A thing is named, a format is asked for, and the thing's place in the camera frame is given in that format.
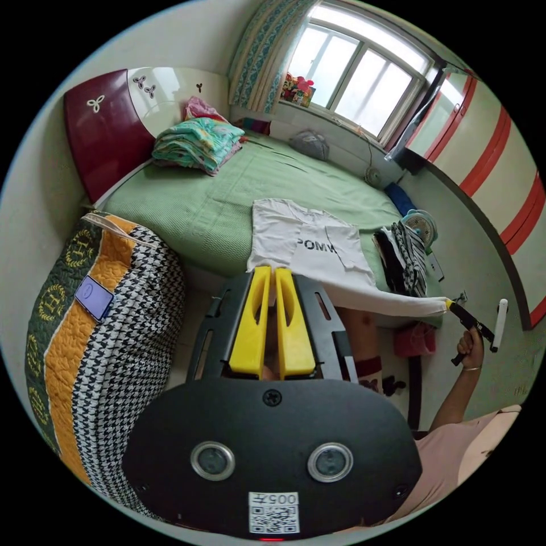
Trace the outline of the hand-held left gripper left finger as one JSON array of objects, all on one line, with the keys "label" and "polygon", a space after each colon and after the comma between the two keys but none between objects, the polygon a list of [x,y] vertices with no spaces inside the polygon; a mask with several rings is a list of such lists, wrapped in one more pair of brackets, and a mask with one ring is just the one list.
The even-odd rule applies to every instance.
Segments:
[{"label": "hand-held left gripper left finger", "polygon": [[236,374],[263,378],[271,267],[259,266],[249,277],[237,333],[229,358]]}]

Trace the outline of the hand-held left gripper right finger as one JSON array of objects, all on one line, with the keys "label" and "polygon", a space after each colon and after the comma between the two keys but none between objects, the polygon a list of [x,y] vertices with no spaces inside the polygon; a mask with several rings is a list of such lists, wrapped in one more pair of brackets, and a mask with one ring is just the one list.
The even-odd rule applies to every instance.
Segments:
[{"label": "hand-held left gripper right finger", "polygon": [[308,377],[315,357],[303,309],[289,269],[275,270],[279,375],[282,380]]}]

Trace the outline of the person's right hand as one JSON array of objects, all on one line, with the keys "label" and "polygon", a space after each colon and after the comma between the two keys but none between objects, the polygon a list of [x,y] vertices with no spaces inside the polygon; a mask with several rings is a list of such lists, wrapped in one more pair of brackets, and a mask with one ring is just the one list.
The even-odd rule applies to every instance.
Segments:
[{"label": "person's right hand", "polygon": [[457,344],[457,353],[462,356],[464,371],[478,371],[482,368],[484,347],[479,331],[472,327],[464,332]]}]

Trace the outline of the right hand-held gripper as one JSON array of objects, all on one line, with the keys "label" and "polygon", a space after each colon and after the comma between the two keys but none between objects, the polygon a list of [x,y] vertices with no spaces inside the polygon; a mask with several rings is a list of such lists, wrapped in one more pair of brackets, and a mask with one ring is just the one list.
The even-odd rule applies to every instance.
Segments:
[{"label": "right hand-held gripper", "polygon": [[475,328],[481,337],[485,338],[490,343],[490,351],[492,353],[495,352],[494,332],[492,332],[484,323],[478,321],[471,313],[455,301],[446,299],[445,304],[446,308],[450,309],[450,312],[458,318],[460,324],[466,330]]}]

